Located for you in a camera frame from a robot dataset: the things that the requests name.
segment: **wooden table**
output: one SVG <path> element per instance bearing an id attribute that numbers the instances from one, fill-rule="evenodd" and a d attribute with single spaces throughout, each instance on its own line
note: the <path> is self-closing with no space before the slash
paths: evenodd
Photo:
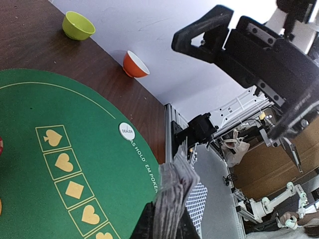
<path id="1" fill-rule="evenodd" d="M 61 29 L 63 17 L 48 0 L 2 0 L 0 70 L 50 71 L 87 85 L 132 122 L 163 163 L 163 105 L 92 39 L 78 42 L 66 37 Z"/>

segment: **diamond symbol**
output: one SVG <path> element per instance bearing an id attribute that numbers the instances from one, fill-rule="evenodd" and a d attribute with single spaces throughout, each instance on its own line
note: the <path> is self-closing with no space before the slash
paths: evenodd
<path id="1" fill-rule="evenodd" d="M 65 194 L 70 197 L 80 199 L 83 189 L 84 189 L 83 185 L 70 181 Z"/>

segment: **green poker mat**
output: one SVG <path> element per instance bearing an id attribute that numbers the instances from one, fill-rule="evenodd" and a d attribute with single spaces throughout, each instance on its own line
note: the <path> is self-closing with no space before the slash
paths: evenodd
<path id="1" fill-rule="evenodd" d="M 0 72 L 0 238 L 127 239 L 159 188 L 130 121 L 50 72 Z"/>

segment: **white plastic bag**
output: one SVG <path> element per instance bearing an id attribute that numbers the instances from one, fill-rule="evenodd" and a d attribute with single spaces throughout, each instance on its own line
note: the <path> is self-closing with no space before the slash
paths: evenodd
<path id="1" fill-rule="evenodd" d="M 238 138 L 238 131 L 234 129 L 233 138 L 224 140 L 221 146 L 227 165 L 230 168 L 241 162 L 250 147 L 250 144 L 244 142 L 243 139 L 244 138 Z M 233 154 L 229 149 L 233 149 L 236 153 Z"/>

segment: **cable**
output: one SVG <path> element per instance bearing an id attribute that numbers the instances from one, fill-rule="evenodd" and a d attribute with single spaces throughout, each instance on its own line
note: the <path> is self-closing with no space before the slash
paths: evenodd
<path id="1" fill-rule="evenodd" d="M 242 121 L 242 122 L 246 122 L 246 121 L 250 121 L 250 120 L 254 120 L 254 121 L 258 122 L 258 123 L 260 124 L 260 126 L 263 125 L 263 124 L 262 124 L 259 120 L 257 120 L 257 119 L 245 119 L 245 120 Z"/>
<path id="2" fill-rule="evenodd" d="M 234 173 L 230 173 L 226 178 L 225 177 L 223 178 L 225 179 L 226 186 L 229 186 L 230 182 L 236 182 L 238 179 L 237 175 Z"/>
<path id="3" fill-rule="evenodd" d="M 274 111 L 275 111 L 278 115 L 280 115 L 280 116 L 283 115 L 282 111 L 281 111 L 280 109 L 278 109 L 278 108 L 277 108 L 276 106 L 274 106 L 274 105 L 272 105 L 272 106 L 267 106 L 267 107 L 263 108 L 262 111 L 264 111 L 264 110 L 266 110 L 266 109 L 268 109 L 268 108 L 274 110 Z"/>

